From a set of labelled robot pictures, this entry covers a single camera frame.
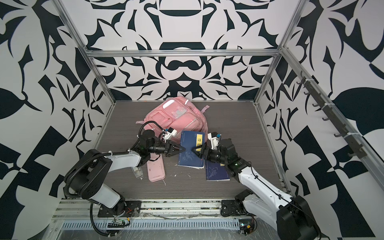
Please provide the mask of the blue book yellow label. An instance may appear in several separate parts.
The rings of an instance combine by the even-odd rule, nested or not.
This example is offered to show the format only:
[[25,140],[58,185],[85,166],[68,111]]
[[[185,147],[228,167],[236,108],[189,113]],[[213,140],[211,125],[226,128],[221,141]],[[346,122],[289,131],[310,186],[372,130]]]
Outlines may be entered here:
[[179,154],[178,165],[194,169],[203,169],[205,162],[199,157],[201,146],[205,143],[203,132],[182,131],[181,146],[185,151]]

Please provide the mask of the purple book yellow label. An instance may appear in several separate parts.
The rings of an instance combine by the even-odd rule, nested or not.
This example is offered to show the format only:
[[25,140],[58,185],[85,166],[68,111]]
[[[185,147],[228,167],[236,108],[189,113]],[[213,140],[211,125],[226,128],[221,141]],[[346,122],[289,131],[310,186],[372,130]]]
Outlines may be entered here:
[[229,181],[230,176],[228,175],[225,166],[221,166],[220,163],[206,161],[206,180],[223,182]]

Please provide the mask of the pink student backpack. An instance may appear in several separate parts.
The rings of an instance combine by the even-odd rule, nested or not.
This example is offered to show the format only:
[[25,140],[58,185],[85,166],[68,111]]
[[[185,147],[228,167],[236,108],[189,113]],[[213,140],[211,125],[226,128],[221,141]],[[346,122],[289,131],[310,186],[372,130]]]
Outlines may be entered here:
[[199,110],[190,100],[184,97],[175,97],[166,100],[148,113],[143,121],[136,123],[143,125],[148,121],[155,121],[160,127],[150,123],[144,126],[144,129],[153,130],[156,136],[160,135],[162,130],[172,128],[176,133],[166,134],[166,139],[176,143],[181,141],[182,131],[201,132],[206,139],[208,123],[204,112],[209,107],[207,105]]

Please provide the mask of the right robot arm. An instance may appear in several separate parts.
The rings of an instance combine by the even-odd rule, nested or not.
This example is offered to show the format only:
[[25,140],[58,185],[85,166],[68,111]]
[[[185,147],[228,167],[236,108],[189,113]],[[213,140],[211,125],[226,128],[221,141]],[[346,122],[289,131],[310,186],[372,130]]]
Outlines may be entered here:
[[231,139],[219,141],[216,149],[208,144],[192,148],[199,158],[223,164],[228,175],[249,189],[237,196],[243,209],[274,228],[281,240],[321,239],[322,233],[307,201],[293,197],[272,185],[241,158]]

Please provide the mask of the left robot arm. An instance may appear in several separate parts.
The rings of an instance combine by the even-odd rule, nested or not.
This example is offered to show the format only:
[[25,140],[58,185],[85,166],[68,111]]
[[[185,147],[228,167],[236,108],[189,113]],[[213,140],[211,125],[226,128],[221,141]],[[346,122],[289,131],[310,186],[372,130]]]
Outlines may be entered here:
[[125,198],[105,184],[108,173],[141,167],[151,160],[151,154],[171,157],[185,150],[171,140],[160,140],[153,130],[145,130],[135,145],[125,152],[101,153],[91,149],[66,174],[65,197],[82,198],[108,209],[123,207]]

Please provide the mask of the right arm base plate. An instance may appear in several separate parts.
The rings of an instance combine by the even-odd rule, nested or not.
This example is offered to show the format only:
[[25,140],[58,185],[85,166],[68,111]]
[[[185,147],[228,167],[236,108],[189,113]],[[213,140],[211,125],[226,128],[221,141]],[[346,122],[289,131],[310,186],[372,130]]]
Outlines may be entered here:
[[259,217],[252,212],[246,210],[246,205],[248,207],[251,204],[256,204],[258,201],[240,201],[240,200],[222,200],[221,201],[221,210],[220,214],[222,217],[231,217],[231,216],[252,216]]

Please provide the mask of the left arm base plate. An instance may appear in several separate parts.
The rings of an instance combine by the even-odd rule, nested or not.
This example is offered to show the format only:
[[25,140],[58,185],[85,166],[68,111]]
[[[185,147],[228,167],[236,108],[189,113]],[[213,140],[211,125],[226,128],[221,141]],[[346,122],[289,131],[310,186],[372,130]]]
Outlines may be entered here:
[[138,217],[141,211],[141,201],[119,201],[117,205],[111,209],[101,205],[98,212],[99,218],[130,218]]

